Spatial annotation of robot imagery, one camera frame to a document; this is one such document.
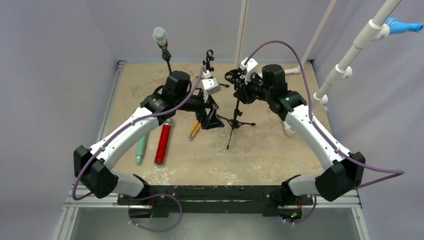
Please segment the black tripod shockmount stand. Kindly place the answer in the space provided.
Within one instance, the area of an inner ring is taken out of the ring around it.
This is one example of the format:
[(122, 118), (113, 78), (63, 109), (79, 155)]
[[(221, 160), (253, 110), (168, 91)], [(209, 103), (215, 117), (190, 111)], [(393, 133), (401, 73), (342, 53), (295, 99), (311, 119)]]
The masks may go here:
[[(234, 86), (234, 90), (236, 91), (238, 86), (241, 83), (241, 76), (242, 76), (242, 72), (240, 70), (232, 69), (232, 70), (225, 73), (224, 79), (226, 81), (228, 81), (229, 83), (231, 83)], [(249, 125), (249, 126), (252, 126), (252, 127), (256, 125), (255, 122), (243, 122), (243, 121), (237, 120), (238, 117), (241, 117), (243, 115), (243, 112), (240, 111), (239, 106), (240, 106), (240, 100), (237, 99), (235, 108), (233, 110), (233, 117), (232, 118), (226, 118), (226, 117), (217, 115), (220, 119), (226, 120), (230, 124), (230, 127), (231, 127), (231, 131), (230, 131), (230, 134), (229, 134), (226, 150), (228, 150), (230, 148), (231, 138), (232, 138), (232, 135), (233, 135), (233, 131), (235, 129), (239, 129), (241, 126), (244, 126), (244, 125)]]

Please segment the black tripod mic stand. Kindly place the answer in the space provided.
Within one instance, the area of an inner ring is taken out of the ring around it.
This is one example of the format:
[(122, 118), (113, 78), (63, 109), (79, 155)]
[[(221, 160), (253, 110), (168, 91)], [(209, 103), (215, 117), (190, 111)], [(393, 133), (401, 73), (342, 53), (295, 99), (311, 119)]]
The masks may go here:
[(201, 79), (210, 79), (213, 78), (212, 72), (215, 70), (214, 67), (211, 66), (211, 62), (215, 60), (213, 57), (214, 51), (209, 49), (206, 51), (205, 60), (202, 61), (203, 72), (201, 74)]

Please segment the red glitter microphone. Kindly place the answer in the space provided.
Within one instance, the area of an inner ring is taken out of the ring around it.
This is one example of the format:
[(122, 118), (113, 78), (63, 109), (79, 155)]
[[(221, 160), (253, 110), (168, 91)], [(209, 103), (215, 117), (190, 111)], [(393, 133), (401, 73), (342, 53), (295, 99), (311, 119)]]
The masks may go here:
[(154, 159), (154, 163), (157, 165), (162, 165), (165, 162), (165, 157), (167, 153), (168, 143), (169, 143), (169, 137), (171, 134), (171, 129), (174, 124), (174, 121), (172, 118), (167, 119), (161, 129), (159, 142), (156, 150), (156, 155)]

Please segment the mint green microphone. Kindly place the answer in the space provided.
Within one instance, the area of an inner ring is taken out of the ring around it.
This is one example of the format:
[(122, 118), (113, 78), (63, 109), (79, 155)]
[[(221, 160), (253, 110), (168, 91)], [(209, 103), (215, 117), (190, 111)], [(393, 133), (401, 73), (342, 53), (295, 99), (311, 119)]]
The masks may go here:
[(137, 165), (140, 165), (142, 163), (143, 157), (146, 154), (146, 145), (148, 141), (149, 135), (146, 134), (143, 136), (137, 143), (136, 153), (135, 153), (135, 162)]

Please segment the black round-base mic stand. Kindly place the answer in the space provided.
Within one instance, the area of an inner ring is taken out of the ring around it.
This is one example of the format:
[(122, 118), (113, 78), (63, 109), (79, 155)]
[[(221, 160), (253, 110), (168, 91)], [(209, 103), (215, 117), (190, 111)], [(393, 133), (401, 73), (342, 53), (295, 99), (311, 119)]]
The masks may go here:
[(171, 60), (172, 55), (168, 50), (168, 43), (166, 43), (161, 48), (162, 48), (162, 55), (161, 55), (162, 59), (166, 62), (168, 72), (169, 72), (169, 74), (171, 74), (172, 73), (172, 67), (171, 67), (171, 64), (170, 64), (170, 60)]

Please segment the grey white microphone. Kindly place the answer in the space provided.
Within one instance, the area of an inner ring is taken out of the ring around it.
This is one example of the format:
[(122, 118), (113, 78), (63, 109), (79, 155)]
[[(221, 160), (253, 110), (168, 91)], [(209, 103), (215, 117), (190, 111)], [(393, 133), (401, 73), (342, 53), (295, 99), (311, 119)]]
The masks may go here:
[(162, 27), (156, 27), (152, 36), (159, 46), (165, 47), (167, 45), (167, 32)]

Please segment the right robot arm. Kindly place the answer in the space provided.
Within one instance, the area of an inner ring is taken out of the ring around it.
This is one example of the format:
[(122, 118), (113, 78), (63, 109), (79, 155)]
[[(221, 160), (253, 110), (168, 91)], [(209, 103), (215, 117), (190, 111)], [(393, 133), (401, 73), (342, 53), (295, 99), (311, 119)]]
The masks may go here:
[(303, 138), (323, 168), (316, 176), (296, 175), (283, 181), (282, 200), (292, 204), (302, 195), (319, 195), (332, 202), (357, 188), (364, 168), (349, 159), (363, 164), (365, 157), (360, 152), (352, 153), (330, 136), (309, 112), (306, 100), (288, 88), (285, 71), (280, 65), (268, 64), (261, 71), (259, 76), (257, 73), (248, 75), (247, 70), (240, 68), (233, 69), (225, 74), (225, 79), (234, 85), (233, 95), (243, 104), (256, 100), (266, 102), (273, 113)]

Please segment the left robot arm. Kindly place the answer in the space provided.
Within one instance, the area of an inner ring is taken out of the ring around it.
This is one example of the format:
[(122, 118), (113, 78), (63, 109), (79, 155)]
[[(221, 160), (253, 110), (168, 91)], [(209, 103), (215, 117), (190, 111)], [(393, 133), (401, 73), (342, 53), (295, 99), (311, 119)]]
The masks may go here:
[(129, 196), (138, 205), (146, 203), (149, 191), (140, 176), (113, 172), (116, 163), (133, 145), (164, 125), (178, 110), (193, 112), (204, 130), (224, 127), (212, 97), (221, 89), (217, 79), (201, 72), (195, 84), (191, 83), (188, 73), (173, 71), (165, 84), (147, 96), (112, 133), (90, 147), (78, 146), (73, 152), (76, 183), (82, 183), (98, 199), (116, 193)]

